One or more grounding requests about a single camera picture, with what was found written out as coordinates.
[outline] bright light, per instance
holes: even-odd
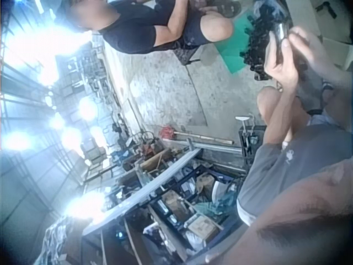
[[[89,97],[84,97],[79,101],[79,112],[83,119],[91,121],[97,117],[98,107]]]
[[[26,133],[17,131],[4,138],[4,147],[23,151],[31,147],[31,141]]]
[[[104,194],[98,192],[89,192],[81,198],[77,198],[69,204],[66,214],[80,219],[102,217],[102,207],[104,205]]]
[[[49,8],[49,13],[50,13],[51,19],[52,19],[52,20],[55,20],[55,19],[56,19],[56,16],[55,16],[55,14],[54,14],[53,9]]]
[[[86,159],[84,163],[89,167],[92,165],[92,162],[89,159]]]
[[[38,75],[38,81],[44,86],[54,84],[59,79],[57,65],[51,63],[42,69]]]
[[[45,97],[45,103],[49,106],[49,107],[52,107],[53,106],[53,102],[51,100],[51,97],[49,96],[46,96]]]
[[[95,143],[98,145],[98,147],[107,147],[108,143],[106,142],[103,130],[101,127],[98,126],[93,126],[92,128],[89,129],[90,134],[95,140]]]
[[[109,167],[109,165],[110,165],[109,158],[103,160],[102,169]]]
[[[40,2],[40,0],[35,0],[35,4],[37,5],[39,14],[43,14],[44,9],[43,9],[43,6],[42,6],[42,3]]]
[[[61,130],[62,128],[64,128],[64,125],[65,125],[65,121],[60,115],[60,113],[59,112],[55,113],[54,118],[52,118],[50,121],[50,126],[56,130]]]
[[[14,68],[22,67],[23,61],[30,65],[36,65],[40,62],[43,65],[43,70],[38,81],[44,86],[48,86],[58,80],[55,56],[71,55],[91,40],[92,31],[74,33],[57,25],[42,27],[34,33],[19,32],[7,41],[9,50],[14,52],[8,52],[5,61]]]
[[[80,157],[84,158],[84,154],[81,149],[82,136],[78,129],[65,128],[61,135],[61,142],[65,148],[74,150]]]

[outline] gray t-shirt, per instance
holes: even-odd
[[[284,150],[262,145],[238,196],[239,216],[250,225],[291,185],[351,157],[352,134],[331,125],[306,127]]]

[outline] hand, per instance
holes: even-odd
[[[282,41],[283,63],[277,65],[277,44],[275,34],[270,32],[270,43],[266,48],[265,72],[283,86],[284,91],[295,92],[298,85],[298,71],[294,65],[293,51],[287,39]]]
[[[336,68],[325,47],[314,34],[296,26],[291,29],[289,41],[305,57],[319,76],[325,77]]]

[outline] finger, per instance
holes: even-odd
[[[294,48],[298,50],[308,61],[313,60],[314,55],[312,50],[306,43],[304,43],[301,37],[296,34],[290,34],[289,41],[292,43]]]
[[[293,51],[288,39],[282,41],[282,54],[283,54],[283,68],[292,69],[294,68]]]
[[[270,31],[270,42],[266,48],[265,66],[269,69],[275,68],[277,62],[277,43],[275,34]]]
[[[307,40],[309,40],[309,38],[310,38],[309,32],[307,32],[306,30],[304,30],[300,26],[295,26],[295,27],[291,28],[290,32],[291,33],[295,33],[295,34],[297,34],[297,35],[299,35],[302,38],[307,39]]]

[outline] stool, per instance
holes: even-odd
[[[196,60],[190,60],[191,57],[196,53],[198,50],[199,46],[194,47],[193,49],[183,49],[183,48],[177,48],[173,50],[174,54],[178,58],[179,62],[183,65],[189,65],[193,62],[199,62],[200,59]]]

